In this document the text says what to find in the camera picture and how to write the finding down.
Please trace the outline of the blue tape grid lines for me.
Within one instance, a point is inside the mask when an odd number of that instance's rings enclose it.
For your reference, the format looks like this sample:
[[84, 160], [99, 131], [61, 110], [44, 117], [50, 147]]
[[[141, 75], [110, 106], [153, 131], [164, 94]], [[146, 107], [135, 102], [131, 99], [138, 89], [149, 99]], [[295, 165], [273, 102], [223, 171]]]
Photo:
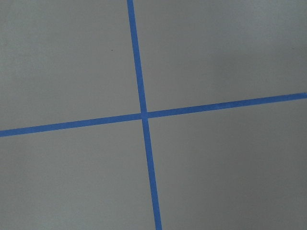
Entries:
[[138, 98], [139, 98], [139, 103], [140, 103], [139, 113], [128, 114], [128, 115], [118, 115], [118, 116], [111, 116], [111, 117], [102, 117], [102, 118], [95, 118], [95, 119], [86, 119], [86, 120], [79, 120], [79, 121], [69, 121], [69, 122], [64, 122], [64, 123], [55, 123], [55, 124], [40, 125], [40, 126], [7, 129], [7, 130], [2, 130], [0, 132], [0, 135], [1, 137], [11, 137], [11, 136], [18, 136], [18, 135], [25, 135], [25, 134], [32, 134], [32, 133], [41, 133], [41, 132], [64, 130], [64, 129], [70, 129], [70, 128], [89, 127], [89, 126], [97, 126], [97, 125], [104, 125], [104, 124], [140, 120], [142, 122], [142, 131], [143, 131], [144, 146], [145, 146], [145, 152], [146, 152], [146, 161], [147, 161], [147, 169], [148, 169], [149, 184], [150, 184], [150, 191], [151, 191], [154, 224], [155, 224], [155, 229], [161, 230], [163, 226], [162, 226], [162, 221], [161, 221], [158, 190], [157, 190], [157, 185], [156, 185], [154, 157], [153, 157], [153, 151], [152, 151], [149, 119], [158, 118], [158, 117], [166, 117], [166, 116], [174, 116], [174, 115], [194, 114], [194, 113], [214, 111], [214, 110], [231, 109], [231, 108], [236, 108], [236, 107], [254, 106], [254, 105], [260, 105], [260, 104], [270, 104], [270, 103], [302, 100], [302, 99], [306, 99], [307, 94], [306, 92], [301, 92], [301, 93], [278, 95], [278, 96], [271, 96], [271, 97], [264, 97], [264, 98], [255, 98], [255, 99], [231, 101], [231, 102], [224, 102], [224, 103], [205, 104], [205, 105], [189, 106], [189, 107], [149, 112], [147, 109], [147, 104], [146, 104], [145, 87], [144, 87], [143, 74], [142, 74], [142, 61], [141, 61], [141, 55], [140, 55], [140, 49], [139, 49], [137, 23], [136, 23], [135, 9], [134, 9], [133, 1], [131, 0], [127, 1], [127, 9], [128, 9], [128, 18], [129, 18], [133, 59], [134, 59], [134, 66], [135, 66], [135, 73], [136, 73], [137, 89], [138, 89]]

